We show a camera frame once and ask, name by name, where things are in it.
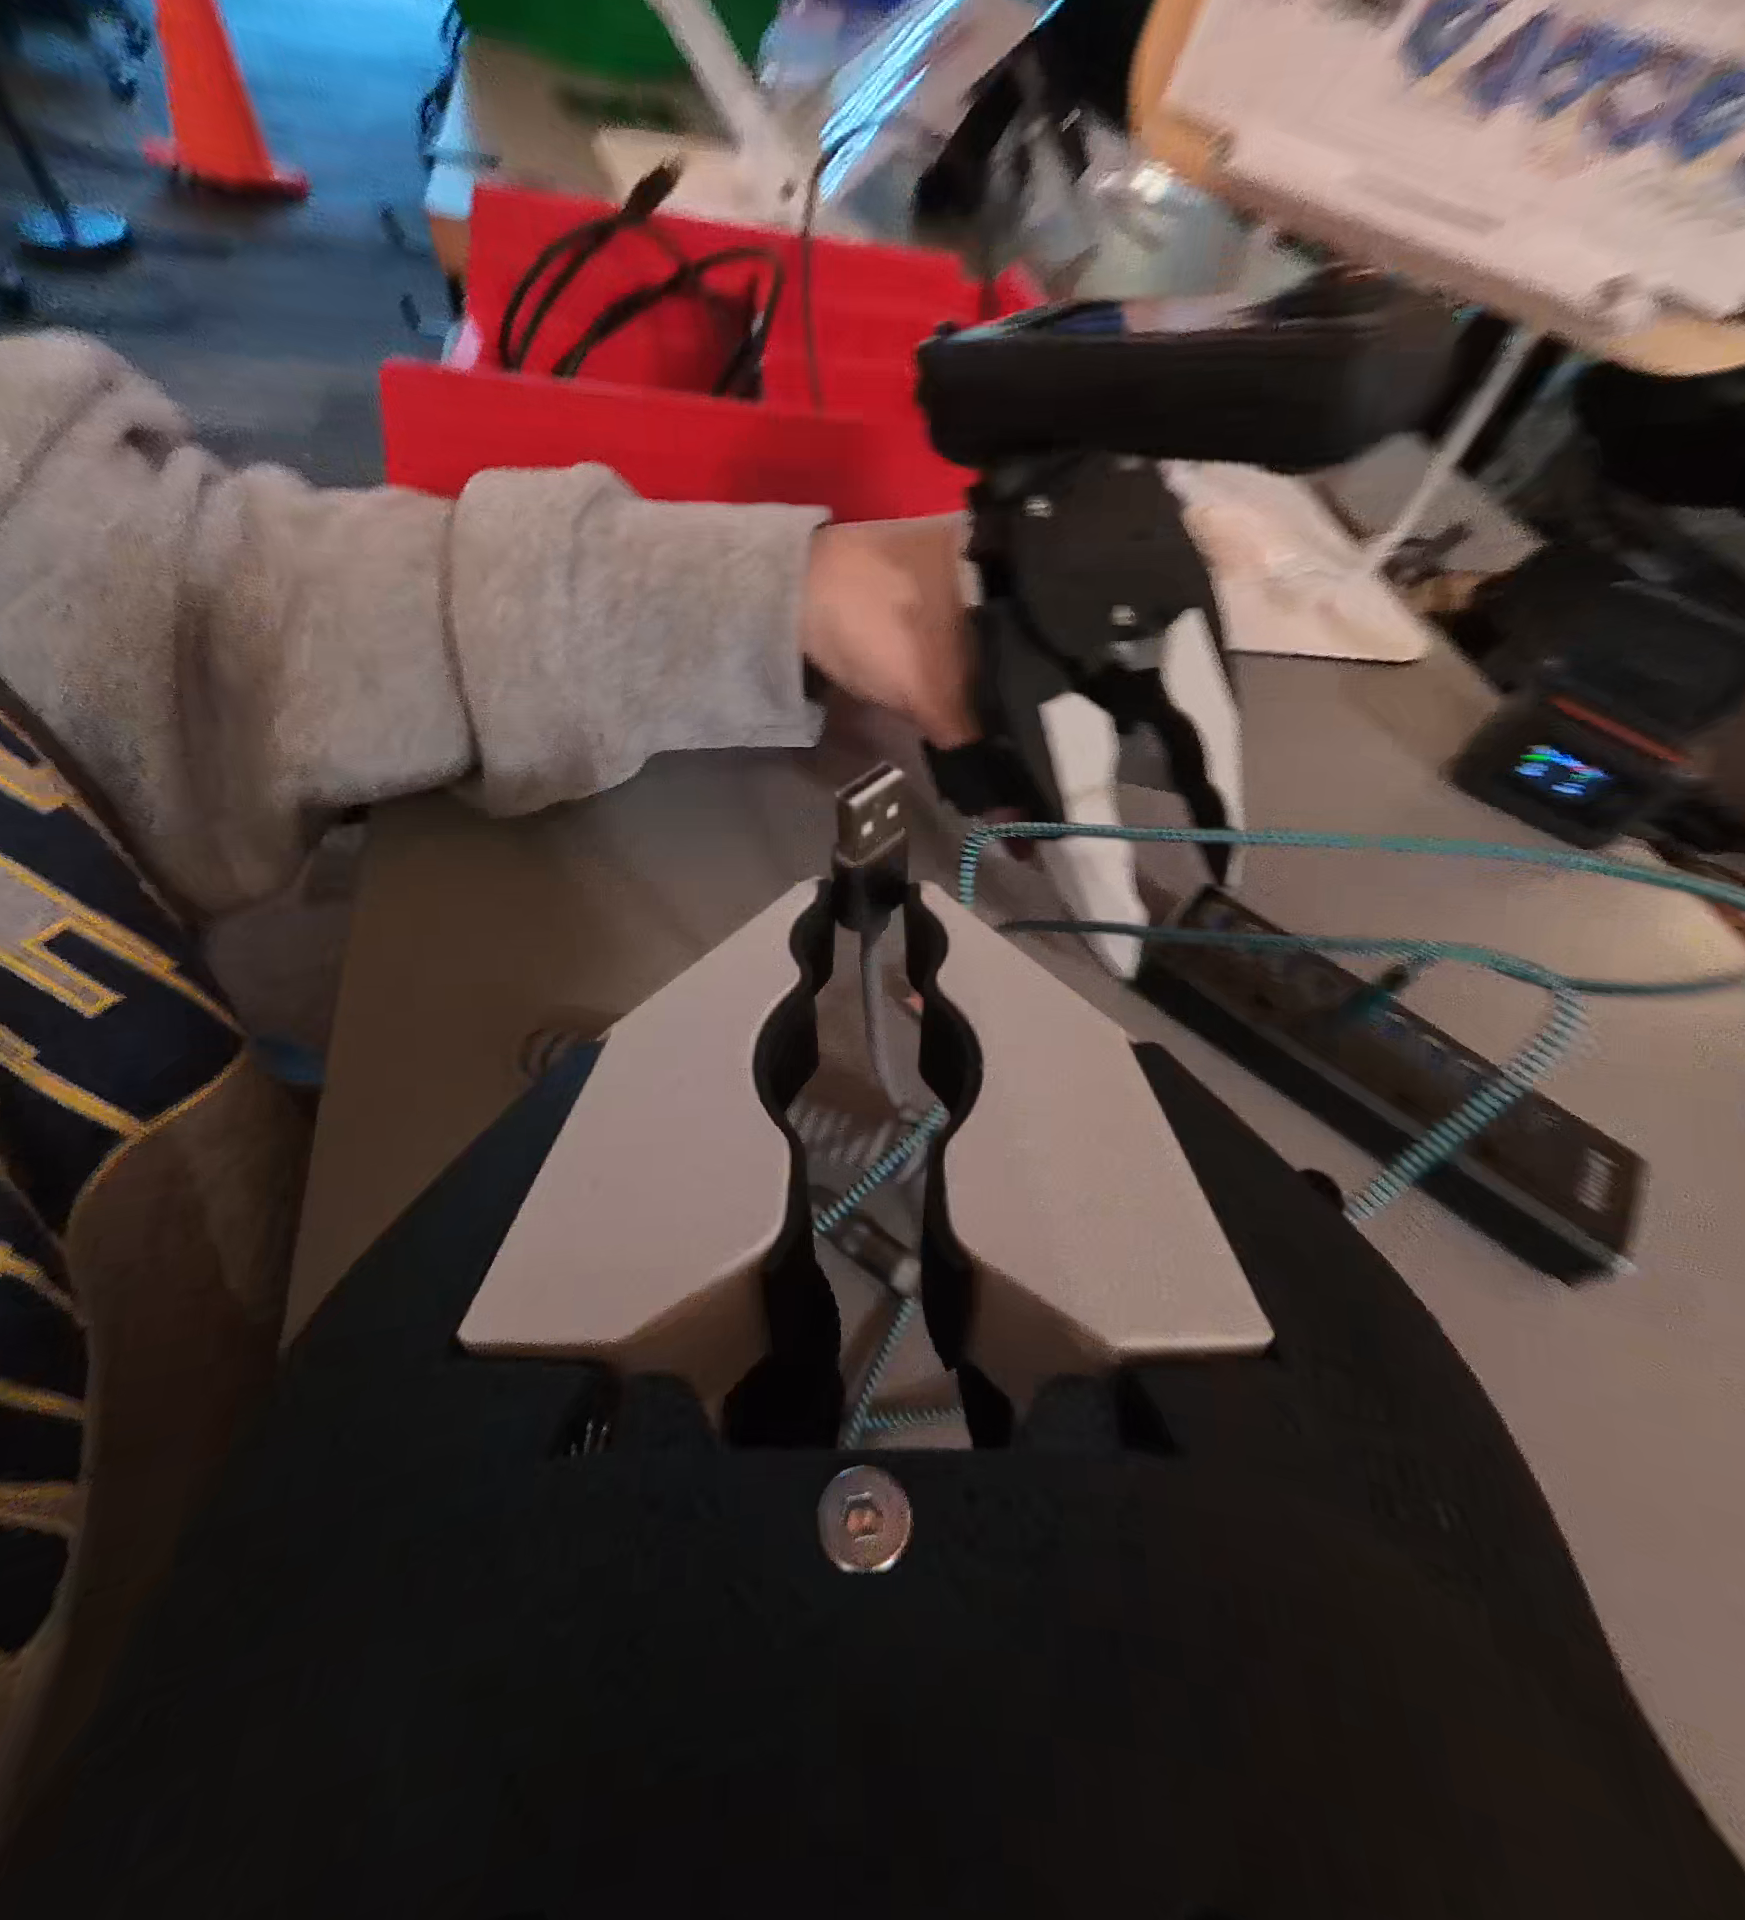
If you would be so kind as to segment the green and yellow box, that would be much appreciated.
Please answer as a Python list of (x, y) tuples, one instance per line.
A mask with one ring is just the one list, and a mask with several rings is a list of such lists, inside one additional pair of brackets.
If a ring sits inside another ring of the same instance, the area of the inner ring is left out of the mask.
[(458, 22), (558, 68), (616, 83), (680, 83), (691, 63), (648, 2), (454, 2)]

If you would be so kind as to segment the orange traffic cone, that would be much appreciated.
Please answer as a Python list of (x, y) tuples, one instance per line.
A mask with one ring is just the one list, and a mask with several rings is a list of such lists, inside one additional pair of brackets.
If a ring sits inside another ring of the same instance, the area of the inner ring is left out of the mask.
[(152, 2), (170, 131), (145, 158), (235, 200), (303, 204), (308, 179), (274, 162), (214, 2)]

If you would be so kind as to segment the small black screen device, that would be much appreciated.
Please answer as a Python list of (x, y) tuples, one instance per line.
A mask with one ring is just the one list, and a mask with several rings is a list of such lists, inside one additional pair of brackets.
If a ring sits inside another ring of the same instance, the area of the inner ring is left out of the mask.
[(1636, 837), (1699, 788), (1699, 765), (1554, 689), (1506, 694), (1446, 762), (1462, 795), (1598, 851)]

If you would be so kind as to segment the red plastic bin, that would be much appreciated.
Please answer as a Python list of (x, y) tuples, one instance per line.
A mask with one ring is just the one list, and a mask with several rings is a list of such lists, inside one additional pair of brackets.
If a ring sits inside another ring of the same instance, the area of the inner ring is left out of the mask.
[(458, 497), (502, 466), (597, 465), (645, 497), (812, 503), (836, 522), (946, 516), (963, 500), (971, 476), (931, 451), (914, 405), (914, 346), (942, 323), (1030, 309), (1043, 291), (1026, 270), (979, 277), (951, 251), (827, 234), (802, 245), (785, 230), (663, 211), (657, 234), (691, 258), (762, 250), (785, 267), (762, 396), (714, 396), (738, 320), (759, 318), (771, 291), (762, 260), (710, 270), (724, 318), (674, 295), (604, 339), (581, 370), (551, 370), (608, 304), (669, 274), (648, 234), (608, 240), (551, 304), (524, 369), (505, 369), (502, 318), (529, 264), (605, 211), (584, 196), (495, 182), (472, 190), (458, 339), (442, 359), (378, 369), (388, 485)]

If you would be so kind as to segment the round black stand base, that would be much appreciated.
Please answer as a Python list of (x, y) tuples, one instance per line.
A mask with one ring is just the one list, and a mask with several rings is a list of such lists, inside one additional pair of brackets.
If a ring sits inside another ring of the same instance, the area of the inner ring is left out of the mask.
[(60, 270), (107, 267), (136, 245), (136, 231), (122, 211), (63, 199), (19, 210), (14, 237), (19, 251)]

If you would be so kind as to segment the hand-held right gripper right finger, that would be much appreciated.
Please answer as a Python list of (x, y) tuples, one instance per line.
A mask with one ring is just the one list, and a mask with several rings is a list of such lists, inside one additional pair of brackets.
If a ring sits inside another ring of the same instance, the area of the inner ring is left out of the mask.
[(946, 1111), (924, 1314), (971, 1446), (1006, 1446), (1060, 1380), (1262, 1357), (1268, 1314), (1126, 1031), (929, 880), (903, 965)]

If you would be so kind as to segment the person's printed grey sweatshirt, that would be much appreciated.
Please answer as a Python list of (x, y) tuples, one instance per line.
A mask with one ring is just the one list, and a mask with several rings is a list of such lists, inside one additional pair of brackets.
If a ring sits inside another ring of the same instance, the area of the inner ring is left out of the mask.
[(0, 1855), (271, 1374), (308, 1129), (208, 928), (463, 772), (449, 530), (0, 337)]

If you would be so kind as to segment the dark multi-port usb hub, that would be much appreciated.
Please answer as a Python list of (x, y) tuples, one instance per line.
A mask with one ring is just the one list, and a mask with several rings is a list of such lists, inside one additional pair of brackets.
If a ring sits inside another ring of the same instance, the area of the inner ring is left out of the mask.
[[(1383, 958), (1363, 976), (1206, 885), (1155, 928), (1132, 985), (1344, 1142), (1393, 1163), (1499, 1070), (1405, 1004), (1414, 965)], [(1414, 1186), (1536, 1272), (1585, 1282), (1628, 1261), (1646, 1177), (1631, 1146), (1529, 1089)]]

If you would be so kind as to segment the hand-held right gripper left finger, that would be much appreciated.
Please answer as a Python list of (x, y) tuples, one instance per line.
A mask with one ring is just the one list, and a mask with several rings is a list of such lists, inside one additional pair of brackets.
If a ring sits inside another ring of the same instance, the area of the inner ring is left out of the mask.
[(691, 1388), (741, 1446), (830, 1446), (840, 1319), (791, 1108), (818, 1067), (827, 880), (802, 880), (597, 1045), (455, 1330), (472, 1357)]

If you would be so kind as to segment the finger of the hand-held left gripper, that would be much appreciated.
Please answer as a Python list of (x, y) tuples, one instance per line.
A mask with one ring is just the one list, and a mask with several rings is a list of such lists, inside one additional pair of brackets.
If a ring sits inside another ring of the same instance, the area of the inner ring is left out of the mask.
[(1216, 616), (1184, 612), (1159, 636), (1153, 734), (1197, 829), (1244, 829), (1244, 721)]
[(1109, 925), (1109, 931), (1078, 931), (1098, 965), (1116, 980), (1132, 980), (1143, 942), (1121, 925), (1150, 924), (1135, 884), (1132, 844), (1082, 832), (1082, 826), (1123, 826), (1118, 727), (1104, 707), (1077, 691), (1050, 696), (1036, 716), (1057, 792), (1050, 820), (1070, 829), (1043, 844), (1043, 866), (1072, 924)]

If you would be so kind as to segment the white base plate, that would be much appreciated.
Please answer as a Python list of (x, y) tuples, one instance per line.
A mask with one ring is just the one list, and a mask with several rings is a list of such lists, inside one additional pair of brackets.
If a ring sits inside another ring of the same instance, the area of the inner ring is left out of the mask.
[(1233, 462), (1159, 473), (1206, 560), (1235, 657), (1407, 666), (1429, 650), (1432, 632), (1305, 479)]

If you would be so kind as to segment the person's left hand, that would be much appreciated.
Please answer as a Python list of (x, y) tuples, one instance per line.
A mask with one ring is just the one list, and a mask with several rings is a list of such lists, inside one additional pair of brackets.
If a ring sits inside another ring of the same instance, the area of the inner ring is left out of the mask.
[(818, 526), (796, 616), (812, 672), (934, 751), (979, 740), (963, 547), (959, 516)]

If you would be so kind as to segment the white articulated stand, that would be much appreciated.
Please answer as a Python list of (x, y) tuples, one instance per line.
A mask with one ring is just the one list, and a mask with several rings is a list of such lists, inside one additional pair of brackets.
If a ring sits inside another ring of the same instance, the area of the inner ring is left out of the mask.
[(731, 138), (738, 200), (747, 216), (776, 224), (796, 219), (809, 183), (809, 153), (738, 60), (716, 9), (710, 2), (645, 2), (645, 9), (689, 63)]

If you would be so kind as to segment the person's left forearm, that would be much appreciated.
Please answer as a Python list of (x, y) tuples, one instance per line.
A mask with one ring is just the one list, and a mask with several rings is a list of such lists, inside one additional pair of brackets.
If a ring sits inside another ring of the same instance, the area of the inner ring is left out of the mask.
[(816, 506), (645, 500), (604, 466), (492, 469), (458, 500), (214, 479), (187, 550), (187, 823), (208, 914), (282, 885), (350, 806), (458, 789), (499, 817), (652, 757), (805, 747)]

